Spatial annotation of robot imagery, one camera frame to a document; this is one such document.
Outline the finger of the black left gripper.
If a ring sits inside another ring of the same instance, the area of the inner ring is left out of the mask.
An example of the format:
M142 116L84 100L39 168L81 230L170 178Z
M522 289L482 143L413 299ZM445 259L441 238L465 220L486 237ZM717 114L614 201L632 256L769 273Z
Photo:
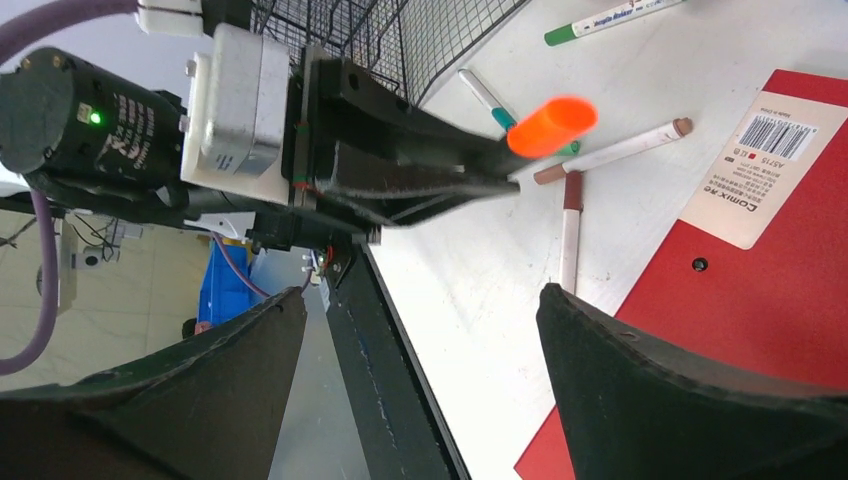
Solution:
M357 229L409 227L515 195L520 159L410 103L350 60L310 65L304 178L318 212Z

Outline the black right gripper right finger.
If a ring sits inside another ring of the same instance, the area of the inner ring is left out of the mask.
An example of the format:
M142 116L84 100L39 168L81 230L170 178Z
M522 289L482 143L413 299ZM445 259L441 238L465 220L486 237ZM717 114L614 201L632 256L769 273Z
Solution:
M847 395L682 349L546 285L536 324L579 479L843 479Z

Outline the orange black highlighter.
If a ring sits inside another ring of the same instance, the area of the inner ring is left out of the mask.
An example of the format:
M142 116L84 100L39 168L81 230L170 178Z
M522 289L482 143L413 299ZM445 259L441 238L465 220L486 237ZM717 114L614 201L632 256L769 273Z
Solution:
M589 132L597 122L598 112L588 100L560 96L550 99L512 127L506 134L506 143L518 156L541 159Z

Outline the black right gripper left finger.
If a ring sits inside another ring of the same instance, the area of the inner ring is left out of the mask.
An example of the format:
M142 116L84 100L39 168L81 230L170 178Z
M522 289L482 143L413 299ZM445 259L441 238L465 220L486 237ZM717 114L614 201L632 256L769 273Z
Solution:
M5 479L265 479L304 339L299 288L68 386L1 395Z

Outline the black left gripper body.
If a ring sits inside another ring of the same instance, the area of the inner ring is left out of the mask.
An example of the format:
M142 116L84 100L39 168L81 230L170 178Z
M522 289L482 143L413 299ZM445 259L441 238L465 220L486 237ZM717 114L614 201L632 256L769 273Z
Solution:
M290 74L286 205L181 180L189 98L145 88L54 47L30 52L1 77L1 163L56 204L130 222L210 222L234 213L306 218L284 173L294 149L292 92Z

